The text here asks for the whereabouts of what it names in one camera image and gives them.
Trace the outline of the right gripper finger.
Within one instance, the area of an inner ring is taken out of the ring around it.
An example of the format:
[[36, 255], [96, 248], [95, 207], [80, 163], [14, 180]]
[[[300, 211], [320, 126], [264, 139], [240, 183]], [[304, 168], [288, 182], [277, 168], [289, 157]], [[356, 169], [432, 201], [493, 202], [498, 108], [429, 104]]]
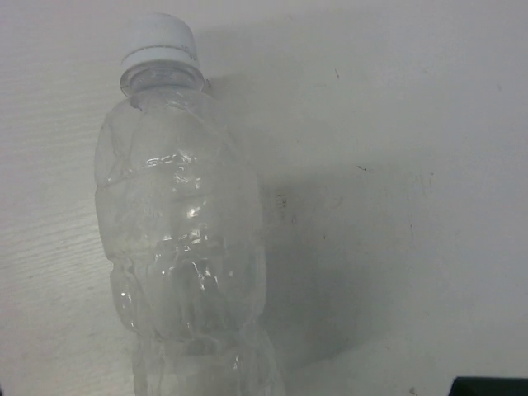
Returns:
[[449, 396], [528, 396], [527, 378], [457, 377]]

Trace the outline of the clear crushed plastic bottle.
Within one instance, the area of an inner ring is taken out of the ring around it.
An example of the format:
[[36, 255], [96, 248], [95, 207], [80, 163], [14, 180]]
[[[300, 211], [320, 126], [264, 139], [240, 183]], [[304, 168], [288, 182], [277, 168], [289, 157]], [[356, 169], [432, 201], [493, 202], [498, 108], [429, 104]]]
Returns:
[[282, 395], [258, 320], [266, 254], [257, 177], [204, 93], [189, 26], [130, 24], [95, 152], [95, 206], [137, 395]]

